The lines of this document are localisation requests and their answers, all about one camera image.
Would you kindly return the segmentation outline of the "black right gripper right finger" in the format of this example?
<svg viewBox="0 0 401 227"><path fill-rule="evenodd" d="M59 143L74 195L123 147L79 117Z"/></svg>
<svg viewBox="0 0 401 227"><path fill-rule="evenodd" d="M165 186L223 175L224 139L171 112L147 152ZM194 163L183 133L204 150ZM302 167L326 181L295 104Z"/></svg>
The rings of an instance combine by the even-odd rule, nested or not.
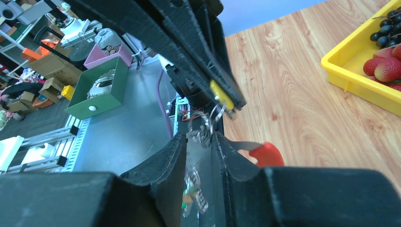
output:
<svg viewBox="0 0 401 227"><path fill-rule="evenodd" d="M398 227L401 199L369 169L257 167L217 132L212 137L218 227Z"/></svg>

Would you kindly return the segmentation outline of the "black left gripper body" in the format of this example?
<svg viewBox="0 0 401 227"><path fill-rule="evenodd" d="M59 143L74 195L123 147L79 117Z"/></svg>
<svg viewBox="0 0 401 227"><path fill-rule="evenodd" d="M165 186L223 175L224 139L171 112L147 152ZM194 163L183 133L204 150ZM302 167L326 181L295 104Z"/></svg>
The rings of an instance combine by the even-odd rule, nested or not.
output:
<svg viewBox="0 0 401 227"><path fill-rule="evenodd" d="M207 95L199 88L192 79L189 79L183 70L177 68L175 65L166 65L166 72L171 81L170 84L176 90L181 98L187 98L189 104L195 108L211 108L216 101L212 101Z"/></svg>

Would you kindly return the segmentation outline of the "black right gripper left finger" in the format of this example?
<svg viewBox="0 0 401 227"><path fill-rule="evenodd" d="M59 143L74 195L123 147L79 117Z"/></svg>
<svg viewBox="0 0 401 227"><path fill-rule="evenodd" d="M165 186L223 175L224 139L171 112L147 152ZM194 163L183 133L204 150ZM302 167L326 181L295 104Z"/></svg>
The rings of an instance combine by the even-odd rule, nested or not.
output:
<svg viewBox="0 0 401 227"><path fill-rule="evenodd" d="M3 227L178 227L187 138L176 134L147 160L110 172L20 173L0 179Z"/></svg>

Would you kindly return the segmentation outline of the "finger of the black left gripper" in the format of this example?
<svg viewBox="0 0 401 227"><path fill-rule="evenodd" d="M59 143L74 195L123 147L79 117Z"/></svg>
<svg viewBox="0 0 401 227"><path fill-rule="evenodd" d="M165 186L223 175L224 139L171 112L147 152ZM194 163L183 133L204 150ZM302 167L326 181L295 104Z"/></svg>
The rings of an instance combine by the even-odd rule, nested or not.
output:
<svg viewBox="0 0 401 227"><path fill-rule="evenodd" d="M219 0L175 1L175 67L189 79L230 79Z"/></svg>
<svg viewBox="0 0 401 227"><path fill-rule="evenodd" d="M71 0L69 4L84 18L134 36L175 65L175 0ZM230 79L192 80L212 101L215 96L210 81L215 80L236 109L246 104L233 74Z"/></svg>

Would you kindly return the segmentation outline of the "yellow key tag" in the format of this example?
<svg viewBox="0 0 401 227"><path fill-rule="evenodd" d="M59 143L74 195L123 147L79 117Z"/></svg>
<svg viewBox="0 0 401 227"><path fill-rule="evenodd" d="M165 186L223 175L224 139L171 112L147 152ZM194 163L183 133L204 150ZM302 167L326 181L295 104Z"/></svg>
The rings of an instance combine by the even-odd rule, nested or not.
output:
<svg viewBox="0 0 401 227"><path fill-rule="evenodd" d="M232 111L234 109L235 106L233 101L215 80L210 81L210 89L212 90L215 99L218 100L221 105L225 104L228 111Z"/></svg>

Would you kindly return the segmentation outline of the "green key tag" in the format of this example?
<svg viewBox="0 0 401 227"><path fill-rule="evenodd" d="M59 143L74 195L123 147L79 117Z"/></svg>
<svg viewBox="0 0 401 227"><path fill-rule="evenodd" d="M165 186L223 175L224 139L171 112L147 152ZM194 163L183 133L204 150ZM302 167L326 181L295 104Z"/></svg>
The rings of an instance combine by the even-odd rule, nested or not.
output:
<svg viewBox="0 0 401 227"><path fill-rule="evenodd" d="M191 211L192 204L195 200L195 195L198 192L198 187L192 187L189 189L185 189L183 192L183 201L182 201L182 216L185 218L189 216Z"/></svg>

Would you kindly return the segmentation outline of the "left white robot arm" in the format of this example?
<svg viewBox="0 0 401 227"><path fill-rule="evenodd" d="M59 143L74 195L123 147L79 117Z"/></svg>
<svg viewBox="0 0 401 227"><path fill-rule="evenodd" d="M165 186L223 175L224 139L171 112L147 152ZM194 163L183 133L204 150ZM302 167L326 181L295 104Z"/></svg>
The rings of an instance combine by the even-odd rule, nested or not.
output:
<svg viewBox="0 0 401 227"><path fill-rule="evenodd" d="M221 104L240 110L245 97L235 81L218 15L218 0L71 0L83 17L128 33L167 59L166 70L177 92L191 105L215 102L215 82L228 96Z"/></svg>

